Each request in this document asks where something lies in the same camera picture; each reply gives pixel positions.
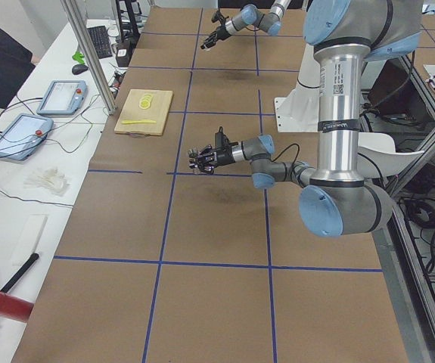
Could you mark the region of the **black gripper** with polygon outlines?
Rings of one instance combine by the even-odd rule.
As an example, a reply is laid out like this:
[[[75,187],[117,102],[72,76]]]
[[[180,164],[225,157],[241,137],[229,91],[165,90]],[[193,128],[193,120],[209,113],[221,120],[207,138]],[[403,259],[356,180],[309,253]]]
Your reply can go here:
[[[218,148],[207,145],[203,150],[189,149],[188,157],[197,158],[197,163],[189,163],[188,165],[193,173],[214,172],[218,166],[242,161],[242,150],[238,145]]]
[[[213,43],[217,41],[226,40],[229,37],[229,33],[224,26],[217,27],[209,37],[200,46],[203,50],[210,50],[213,47]]]

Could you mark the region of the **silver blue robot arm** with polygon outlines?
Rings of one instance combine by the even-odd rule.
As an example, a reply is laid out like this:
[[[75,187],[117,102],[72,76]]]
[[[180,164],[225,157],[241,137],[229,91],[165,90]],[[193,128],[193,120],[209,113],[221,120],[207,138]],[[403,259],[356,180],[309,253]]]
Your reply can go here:
[[[219,22],[219,25],[203,41],[200,48],[209,50],[218,41],[225,41],[250,25],[254,26],[257,30],[264,31],[270,36],[276,36],[281,29],[281,19],[290,3],[290,0],[274,1],[267,14],[261,12],[255,5],[248,4],[233,17],[225,17],[217,9],[211,18],[211,22]]]
[[[299,185],[301,219],[320,237],[381,228],[391,217],[392,201],[357,168],[362,65],[413,52],[421,8],[420,1],[313,1],[308,7],[303,35],[320,66],[317,167],[273,161],[269,135],[232,142],[223,131],[214,144],[189,152],[189,166],[213,174],[216,167],[246,160],[256,188]]]

